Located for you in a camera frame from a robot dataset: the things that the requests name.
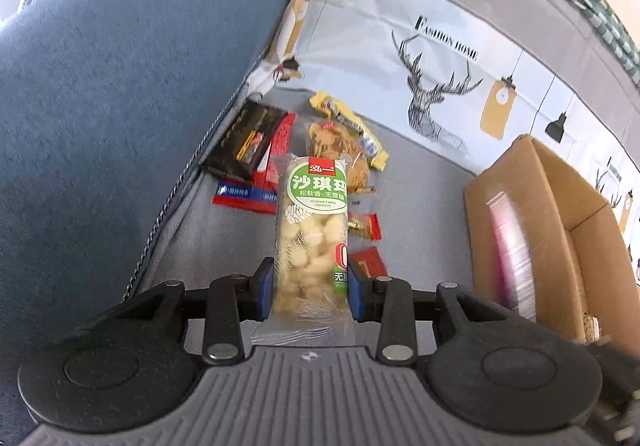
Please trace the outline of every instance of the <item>snack bag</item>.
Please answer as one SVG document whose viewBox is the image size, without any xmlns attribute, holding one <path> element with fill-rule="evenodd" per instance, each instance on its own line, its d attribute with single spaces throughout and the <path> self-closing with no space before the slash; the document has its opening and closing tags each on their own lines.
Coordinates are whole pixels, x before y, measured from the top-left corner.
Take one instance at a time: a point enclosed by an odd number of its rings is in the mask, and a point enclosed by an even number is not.
<svg viewBox="0 0 640 446">
<path fill-rule="evenodd" d="M 309 104 L 325 117 L 337 121 L 356 134 L 358 145 L 362 148 L 369 165 L 379 171 L 385 169 L 389 154 L 364 121 L 347 105 L 325 92 L 316 93 L 309 99 Z"/>
<path fill-rule="evenodd" d="M 347 190 L 362 190 L 369 182 L 369 165 L 356 137 L 335 121 L 312 122 L 308 128 L 309 155 L 322 159 L 343 159 L 347 171 Z"/>
<path fill-rule="evenodd" d="M 280 175 L 271 314 L 252 343 L 285 345 L 331 334 L 353 344 L 347 303 L 344 162 L 291 158 Z"/>
<path fill-rule="evenodd" d="M 380 223 L 376 213 L 349 212 L 349 231 L 368 240 L 382 240 Z"/>
</svg>

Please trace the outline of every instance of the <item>candy wrapper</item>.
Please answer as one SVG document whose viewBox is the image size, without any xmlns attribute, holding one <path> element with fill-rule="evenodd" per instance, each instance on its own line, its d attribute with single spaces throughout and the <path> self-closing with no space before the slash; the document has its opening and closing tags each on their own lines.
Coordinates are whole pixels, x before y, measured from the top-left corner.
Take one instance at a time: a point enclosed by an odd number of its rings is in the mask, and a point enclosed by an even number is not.
<svg viewBox="0 0 640 446">
<path fill-rule="evenodd" d="M 349 212 L 348 227 L 350 233 L 360 235 L 368 240 L 381 240 L 382 232 L 376 213 Z"/>
<path fill-rule="evenodd" d="M 213 197 L 215 205 L 237 207 L 271 215 L 276 213 L 278 171 L 273 161 L 289 150 L 289 140 L 295 119 L 296 114 L 289 113 L 278 126 L 260 165 L 253 173 L 253 185 L 220 181 Z"/>
<path fill-rule="evenodd" d="M 350 254 L 349 259 L 355 260 L 364 271 L 364 274 L 370 278 L 387 276 L 385 263 L 382 261 L 382 258 L 380 258 L 378 248 L 375 246 L 355 254 Z"/>
<path fill-rule="evenodd" d="M 322 113 L 332 121 L 338 122 L 357 137 L 358 146 L 362 148 L 369 166 L 382 171 L 385 168 L 389 154 L 383 149 L 382 144 L 371 132 L 364 121 L 340 100 L 325 92 L 318 92 L 309 104 L 316 111 Z"/>
<path fill-rule="evenodd" d="M 496 300 L 517 311 L 520 316 L 536 320 L 536 294 L 529 256 L 529 246 L 520 228 L 516 212 L 506 193 L 488 202 L 496 243 Z"/>
<path fill-rule="evenodd" d="M 254 344 L 300 340 L 353 344 L 347 304 L 347 189 L 344 162 L 290 158 L 280 174 L 274 298 Z"/>
</svg>

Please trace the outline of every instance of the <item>plastic wrapper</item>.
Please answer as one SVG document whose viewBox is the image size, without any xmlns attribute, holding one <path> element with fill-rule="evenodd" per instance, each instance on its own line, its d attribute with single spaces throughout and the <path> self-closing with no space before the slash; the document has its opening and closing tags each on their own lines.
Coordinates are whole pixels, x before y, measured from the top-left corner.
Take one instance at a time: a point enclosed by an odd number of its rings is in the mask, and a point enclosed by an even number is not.
<svg viewBox="0 0 640 446">
<path fill-rule="evenodd" d="M 517 311 L 520 316 L 536 320 L 536 293 L 529 246 L 506 193 L 488 202 L 496 243 L 496 300 Z"/>
<path fill-rule="evenodd" d="M 316 111 L 319 111 L 332 121 L 338 122 L 357 137 L 358 145 L 362 148 L 367 162 L 372 168 L 379 171 L 385 168 L 389 154 L 384 150 L 378 138 L 373 135 L 364 121 L 351 111 L 345 103 L 325 92 L 318 92 L 309 99 L 309 104 Z"/>
<path fill-rule="evenodd" d="M 255 345 L 353 344 L 347 303 L 347 190 L 344 162 L 288 159 L 280 174 L 274 296 Z"/>
<path fill-rule="evenodd" d="M 356 136 L 335 121 L 310 122 L 307 154 L 323 159 L 341 159 L 347 172 L 347 190 L 365 191 L 369 164 Z"/>
<path fill-rule="evenodd" d="M 368 240 L 381 240 L 382 232 L 376 213 L 349 212 L 349 231 Z"/>
</svg>

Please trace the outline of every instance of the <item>deer head print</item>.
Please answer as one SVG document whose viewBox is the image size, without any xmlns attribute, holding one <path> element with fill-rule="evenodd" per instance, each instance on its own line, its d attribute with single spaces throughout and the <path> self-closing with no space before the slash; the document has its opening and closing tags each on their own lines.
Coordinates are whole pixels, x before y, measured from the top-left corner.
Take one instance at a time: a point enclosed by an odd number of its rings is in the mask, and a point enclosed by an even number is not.
<svg viewBox="0 0 640 446">
<path fill-rule="evenodd" d="M 398 57 L 409 71 L 407 84 L 409 90 L 413 94 L 411 104 L 409 105 L 409 126 L 420 135 L 427 139 L 435 140 L 439 144 L 460 151 L 463 154 L 468 153 L 465 142 L 457 135 L 444 129 L 440 123 L 431 118 L 431 106 L 444 102 L 446 95 L 465 95 L 475 90 L 482 82 L 480 79 L 475 84 L 471 83 L 471 73 L 469 71 L 469 62 L 466 62 L 466 77 L 462 82 L 455 84 L 455 73 L 451 74 L 451 80 L 448 83 L 438 83 L 430 90 L 425 90 L 420 81 L 422 79 L 422 71 L 420 69 L 420 58 L 422 54 L 412 61 L 411 55 L 406 50 L 406 46 L 418 37 L 418 34 L 411 36 L 404 41 L 396 41 L 396 36 L 391 32 L 391 39 L 394 47 L 398 52 Z"/>
</svg>

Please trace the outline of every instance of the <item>yellow tag print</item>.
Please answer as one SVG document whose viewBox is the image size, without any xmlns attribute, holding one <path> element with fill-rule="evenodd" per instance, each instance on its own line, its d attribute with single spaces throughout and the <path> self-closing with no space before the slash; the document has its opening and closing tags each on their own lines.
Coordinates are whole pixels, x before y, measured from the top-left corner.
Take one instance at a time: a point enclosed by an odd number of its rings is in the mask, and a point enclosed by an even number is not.
<svg viewBox="0 0 640 446">
<path fill-rule="evenodd" d="M 620 231 L 625 234 L 626 223 L 629 220 L 629 213 L 631 213 L 631 204 L 634 203 L 633 191 L 629 191 L 625 197 L 625 205 L 622 207 L 622 216 L 620 217 Z"/>
<path fill-rule="evenodd" d="M 502 140 L 507 119 L 516 99 L 516 87 L 511 76 L 497 80 L 484 103 L 480 129 L 494 139 Z"/>
</svg>

